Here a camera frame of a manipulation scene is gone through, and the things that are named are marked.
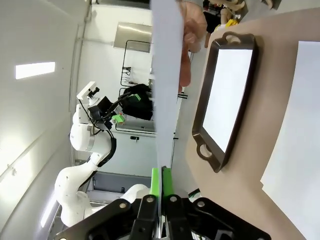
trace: fluorescent light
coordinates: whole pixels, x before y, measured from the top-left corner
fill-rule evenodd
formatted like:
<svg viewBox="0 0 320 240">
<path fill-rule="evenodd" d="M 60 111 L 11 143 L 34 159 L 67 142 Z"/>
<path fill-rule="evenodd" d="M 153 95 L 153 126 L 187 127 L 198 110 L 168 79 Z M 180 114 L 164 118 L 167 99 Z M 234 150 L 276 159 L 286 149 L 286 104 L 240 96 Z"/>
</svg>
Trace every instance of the fluorescent light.
<svg viewBox="0 0 320 240">
<path fill-rule="evenodd" d="M 56 63 L 41 62 L 15 66 L 15 79 L 24 79 L 41 74 L 53 73 L 56 68 Z"/>
<path fill-rule="evenodd" d="M 49 217 L 52 209 L 54 208 L 56 202 L 57 202 L 57 200 L 55 198 L 55 195 L 53 194 L 53 196 L 51 197 L 48 205 L 46 206 L 44 214 L 43 214 L 43 216 L 41 218 L 41 221 L 40 221 L 41 227 L 44 227 L 46 225 L 48 217 Z"/>
</svg>

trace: paper on tray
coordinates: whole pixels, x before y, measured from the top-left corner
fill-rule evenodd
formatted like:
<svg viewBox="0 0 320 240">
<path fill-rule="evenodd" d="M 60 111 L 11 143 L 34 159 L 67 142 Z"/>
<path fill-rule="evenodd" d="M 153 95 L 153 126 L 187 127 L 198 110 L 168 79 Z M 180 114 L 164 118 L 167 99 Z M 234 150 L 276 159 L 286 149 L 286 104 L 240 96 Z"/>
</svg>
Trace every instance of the paper on tray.
<svg viewBox="0 0 320 240">
<path fill-rule="evenodd" d="M 300 41 L 263 190 L 307 240 L 320 239 L 320 42 Z"/>
</svg>

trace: brown tray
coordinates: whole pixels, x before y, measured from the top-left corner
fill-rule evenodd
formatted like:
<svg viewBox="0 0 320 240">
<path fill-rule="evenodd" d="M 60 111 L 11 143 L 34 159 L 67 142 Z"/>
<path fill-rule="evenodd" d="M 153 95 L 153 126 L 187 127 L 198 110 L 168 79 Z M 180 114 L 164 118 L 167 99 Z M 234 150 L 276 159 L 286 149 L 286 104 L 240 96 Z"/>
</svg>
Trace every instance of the brown tray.
<svg viewBox="0 0 320 240">
<path fill-rule="evenodd" d="M 236 38 L 237 41 L 230 41 L 228 38 L 229 36 Z M 242 99 L 236 113 L 230 138 L 227 138 L 228 142 L 225 151 L 218 146 L 215 139 L 213 139 L 203 127 L 207 106 L 212 91 L 213 79 L 216 72 L 218 54 L 219 50 L 222 49 L 252 50 L 251 61 L 248 68 Z M 197 144 L 196 152 L 199 157 L 205 161 L 208 161 L 213 171 L 218 173 L 228 163 L 237 139 L 237 134 L 239 132 L 248 98 L 250 96 L 250 90 L 258 57 L 258 47 L 256 45 L 255 37 L 252 34 L 236 34 L 234 32 L 226 32 L 223 34 L 222 38 L 218 38 L 212 42 L 209 51 L 201 94 L 192 127 L 192 136 Z M 232 70 L 232 65 L 237 64 L 238 61 L 241 61 L 241 59 L 230 60 L 230 70 Z M 204 156 L 201 153 L 200 147 L 202 145 L 204 145 L 209 153 L 211 153 L 210 156 Z"/>
</svg>

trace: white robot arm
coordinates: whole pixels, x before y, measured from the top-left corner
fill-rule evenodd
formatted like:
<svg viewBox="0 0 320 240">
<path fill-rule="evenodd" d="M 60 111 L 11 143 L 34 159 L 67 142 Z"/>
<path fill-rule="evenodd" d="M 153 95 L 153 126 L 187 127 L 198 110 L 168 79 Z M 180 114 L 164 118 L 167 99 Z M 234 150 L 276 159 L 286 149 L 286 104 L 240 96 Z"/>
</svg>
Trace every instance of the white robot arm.
<svg viewBox="0 0 320 240">
<path fill-rule="evenodd" d="M 95 83 L 90 82 L 77 95 L 77 98 L 82 100 L 83 96 L 88 95 L 93 87 L 95 87 Z M 83 105 L 86 109 L 82 109 L 80 104 L 76 106 L 76 112 L 72 118 L 73 125 L 70 132 L 70 142 L 77 151 L 85 151 L 92 154 L 86 163 L 61 170 L 54 185 L 55 197 L 62 206 L 61 220 L 68 227 L 103 208 L 103 206 L 92 207 L 88 195 L 78 191 L 78 189 L 97 171 L 102 161 L 112 157 L 114 153 L 113 144 L 116 141 L 106 131 L 94 132 L 98 130 L 95 130 L 95 127 L 91 124 L 85 110 L 99 99 L 92 96 L 88 100 L 89 105 Z M 137 192 L 145 189 L 148 188 L 142 184 L 135 185 L 122 198 L 133 202 Z"/>
</svg>

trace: green object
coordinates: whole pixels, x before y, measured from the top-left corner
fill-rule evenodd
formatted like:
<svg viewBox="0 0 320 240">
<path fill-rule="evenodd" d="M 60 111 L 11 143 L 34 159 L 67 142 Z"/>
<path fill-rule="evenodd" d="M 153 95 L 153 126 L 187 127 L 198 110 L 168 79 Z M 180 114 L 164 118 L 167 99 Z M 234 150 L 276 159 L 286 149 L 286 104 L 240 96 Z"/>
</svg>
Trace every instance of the green object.
<svg viewBox="0 0 320 240">
<path fill-rule="evenodd" d="M 135 96 L 138 99 L 138 101 L 141 100 L 141 97 L 138 94 L 134 94 L 133 96 Z"/>
<path fill-rule="evenodd" d="M 160 196 L 159 193 L 159 172 L 158 168 L 152 168 L 152 176 L 151 176 L 151 188 L 150 194 L 155 195 L 156 197 Z"/>
<path fill-rule="evenodd" d="M 114 119 L 118 124 L 123 123 L 125 121 L 124 116 L 122 116 L 120 114 L 114 115 L 111 118 Z"/>
<path fill-rule="evenodd" d="M 174 186 L 172 183 L 171 168 L 162 168 L 162 183 L 163 183 L 163 196 L 168 197 L 175 194 Z"/>
</svg>

